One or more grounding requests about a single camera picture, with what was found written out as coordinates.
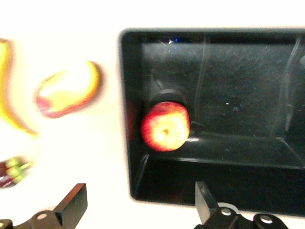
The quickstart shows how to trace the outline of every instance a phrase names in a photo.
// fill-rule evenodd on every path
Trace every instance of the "screw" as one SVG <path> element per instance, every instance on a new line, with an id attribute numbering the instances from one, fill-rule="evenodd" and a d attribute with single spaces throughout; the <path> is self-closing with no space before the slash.
<path id="1" fill-rule="evenodd" d="M 262 216 L 260 217 L 260 219 L 261 219 L 261 221 L 262 221 L 263 223 L 267 223 L 267 224 L 270 224 L 270 223 L 273 222 L 272 219 L 271 219 L 269 216 L 266 216 L 266 215 L 262 215 Z"/>
<path id="2" fill-rule="evenodd" d="M 221 213 L 225 216 L 230 216 L 231 215 L 231 211 L 228 208 L 223 208 L 221 209 Z"/>

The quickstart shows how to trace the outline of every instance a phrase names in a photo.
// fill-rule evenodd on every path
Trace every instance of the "white surface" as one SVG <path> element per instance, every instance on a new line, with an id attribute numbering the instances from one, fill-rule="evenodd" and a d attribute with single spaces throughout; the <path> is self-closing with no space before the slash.
<path id="1" fill-rule="evenodd" d="M 196 209 L 142 203 L 129 195 L 119 81 L 118 35 L 128 27 L 305 27 L 298 1 L 258 1 L 246 6 L 187 1 L 4 1 L 0 0 L 0 37 L 13 41 L 11 102 L 39 130 L 29 140 L 0 125 L 0 159 L 24 154 L 36 161 L 31 175 L 16 187 L 0 190 L 0 218 L 15 225 L 55 206 L 76 184 L 85 182 L 88 209 L 78 229 L 192 229 Z M 59 119 L 42 117 L 32 100 L 44 78 L 73 61 L 98 63 L 102 93 L 90 106 Z M 290 229 L 305 219 L 280 217 Z"/>

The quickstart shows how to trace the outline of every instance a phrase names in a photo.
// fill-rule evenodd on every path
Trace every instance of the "banana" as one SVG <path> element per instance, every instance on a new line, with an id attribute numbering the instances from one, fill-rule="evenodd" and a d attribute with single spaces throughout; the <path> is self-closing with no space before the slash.
<path id="1" fill-rule="evenodd" d="M 8 77 L 12 62 L 12 51 L 9 41 L 0 39 L 0 119 L 16 129 L 34 137 L 38 133 L 28 128 L 15 114 L 8 98 Z"/>

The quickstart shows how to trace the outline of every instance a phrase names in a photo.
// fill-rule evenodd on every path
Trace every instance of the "toy fruit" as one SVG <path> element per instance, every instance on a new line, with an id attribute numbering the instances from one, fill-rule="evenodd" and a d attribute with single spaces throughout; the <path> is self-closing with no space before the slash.
<path id="1" fill-rule="evenodd" d="M 25 178 L 24 171 L 31 162 L 23 163 L 18 157 L 0 162 L 0 188 L 12 187 Z"/>
<path id="2" fill-rule="evenodd" d="M 98 91 L 100 73 L 92 62 L 80 62 L 44 80 L 35 96 L 39 110 L 59 118 L 86 105 Z"/>
<path id="3" fill-rule="evenodd" d="M 179 103 L 158 103 L 142 120 L 141 133 L 146 145 L 156 151 L 176 150 L 189 136 L 189 114 Z"/>
<path id="4" fill-rule="evenodd" d="M 0 39 L 0 120 L 10 124 L 18 130 L 30 135 L 38 134 L 28 128 L 19 117 L 16 116 L 10 106 L 8 98 L 9 73 L 12 60 L 12 51 L 8 41 Z"/>

